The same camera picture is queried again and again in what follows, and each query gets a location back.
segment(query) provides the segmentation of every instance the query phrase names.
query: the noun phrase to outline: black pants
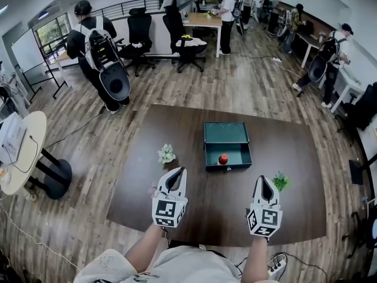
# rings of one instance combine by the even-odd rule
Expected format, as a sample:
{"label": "black pants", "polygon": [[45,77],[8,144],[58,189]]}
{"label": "black pants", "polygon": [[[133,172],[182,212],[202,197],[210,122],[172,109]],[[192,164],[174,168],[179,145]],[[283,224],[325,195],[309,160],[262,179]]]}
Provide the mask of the black pants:
{"label": "black pants", "polygon": [[250,20],[250,14],[252,13],[252,8],[250,6],[244,6],[242,11],[242,22],[248,24]]}
{"label": "black pants", "polygon": [[92,69],[86,61],[79,61],[79,64],[82,73],[84,73],[85,77],[92,83],[95,89],[97,89],[98,95],[110,111],[117,111],[119,109],[119,104],[128,105],[130,103],[129,97],[125,98],[123,101],[115,101],[111,96],[109,96],[106,89],[102,85],[99,72]]}
{"label": "black pants", "polygon": [[269,32],[272,34],[275,33],[275,28],[277,27],[277,20],[279,19],[279,14],[271,13],[270,22],[269,22]]}
{"label": "black pants", "polygon": [[[328,69],[326,70],[325,96],[323,97],[325,104],[329,104],[331,102],[331,95],[332,91],[334,90],[334,84],[336,82],[338,72],[338,68],[335,68],[333,65],[328,64]],[[308,74],[305,74],[301,79],[297,81],[297,84],[302,88],[305,85],[308,85],[310,82],[311,80]]]}
{"label": "black pants", "polygon": [[221,28],[221,39],[220,39],[220,46],[221,51],[224,54],[230,53],[230,33],[232,32],[234,21],[223,21],[223,26]]}

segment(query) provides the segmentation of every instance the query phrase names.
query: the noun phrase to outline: cap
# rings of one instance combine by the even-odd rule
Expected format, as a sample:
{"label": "cap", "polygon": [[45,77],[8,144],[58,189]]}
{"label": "cap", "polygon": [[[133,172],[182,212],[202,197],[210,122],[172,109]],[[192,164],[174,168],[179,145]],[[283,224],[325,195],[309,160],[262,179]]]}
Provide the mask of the cap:
{"label": "cap", "polygon": [[342,29],[344,31],[349,31],[351,33],[351,35],[353,35],[352,28],[351,28],[351,26],[349,26],[349,24],[347,24],[347,23],[342,24]]}
{"label": "cap", "polygon": [[89,15],[92,10],[92,6],[90,5],[89,1],[82,0],[75,6],[75,15]]}

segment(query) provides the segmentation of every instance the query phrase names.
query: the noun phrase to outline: small plant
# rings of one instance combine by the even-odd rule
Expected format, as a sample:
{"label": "small plant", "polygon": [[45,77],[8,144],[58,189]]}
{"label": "small plant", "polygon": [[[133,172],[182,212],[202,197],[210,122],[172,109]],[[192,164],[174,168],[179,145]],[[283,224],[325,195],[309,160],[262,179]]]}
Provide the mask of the small plant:
{"label": "small plant", "polygon": [[162,162],[162,163],[170,163],[172,162],[174,159],[176,159],[176,156],[173,154],[173,148],[172,146],[169,144],[165,144],[161,150],[158,150],[157,151],[158,153],[158,162]]}
{"label": "small plant", "polygon": [[278,172],[276,177],[273,179],[273,184],[281,192],[290,183],[290,178],[285,176],[283,173]]}

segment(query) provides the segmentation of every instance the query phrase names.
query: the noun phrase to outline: railing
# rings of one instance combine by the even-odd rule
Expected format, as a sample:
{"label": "railing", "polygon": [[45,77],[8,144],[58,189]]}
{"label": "railing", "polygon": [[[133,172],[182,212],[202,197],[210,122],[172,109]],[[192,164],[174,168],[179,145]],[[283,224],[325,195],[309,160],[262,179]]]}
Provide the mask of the railing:
{"label": "railing", "polygon": [[146,8],[146,12],[158,12],[164,0],[133,0],[115,4],[92,12],[93,16],[105,16],[110,20],[130,16],[129,11],[133,8]]}

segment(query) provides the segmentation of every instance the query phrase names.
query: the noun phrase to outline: ceiling light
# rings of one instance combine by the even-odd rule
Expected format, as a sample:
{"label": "ceiling light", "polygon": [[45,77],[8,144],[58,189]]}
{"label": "ceiling light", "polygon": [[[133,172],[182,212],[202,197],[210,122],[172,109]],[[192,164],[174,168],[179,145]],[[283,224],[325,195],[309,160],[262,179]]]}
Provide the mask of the ceiling light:
{"label": "ceiling light", "polygon": [[39,14],[38,20],[43,19],[44,17],[48,16],[48,11],[42,11]]}
{"label": "ceiling light", "polygon": [[6,11],[6,9],[8,8],[8,4],[5,4],[1,9],[0,9],[0,15]]}

